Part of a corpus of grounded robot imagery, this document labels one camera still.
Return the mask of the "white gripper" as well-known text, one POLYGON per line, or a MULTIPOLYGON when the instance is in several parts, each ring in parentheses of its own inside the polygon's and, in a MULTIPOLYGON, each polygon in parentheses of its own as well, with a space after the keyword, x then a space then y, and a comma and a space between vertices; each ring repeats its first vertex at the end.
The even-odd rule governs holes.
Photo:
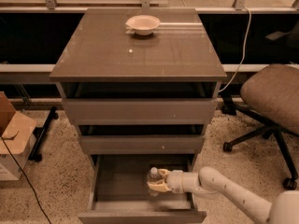
POLYGON ((155 182, 148 182, 150 189, 158 192, 168 192, 172 193, 183 193, 183 172, 181 170, 169 171, 167 169, 159 169, 158 174, 161 176, 162 180, 155 182))

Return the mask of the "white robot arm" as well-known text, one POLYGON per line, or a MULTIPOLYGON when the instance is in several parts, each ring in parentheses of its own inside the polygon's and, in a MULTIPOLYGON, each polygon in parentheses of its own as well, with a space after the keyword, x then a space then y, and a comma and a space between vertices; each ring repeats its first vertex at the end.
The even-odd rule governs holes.
POLYGON ((284 191, 270 203, 211 167, 203 167, 198 173, 152 167, 147 184, 156 193, 191 193, 206 199, 221 194, 255 224, 299 224, 297 190, 284 191))

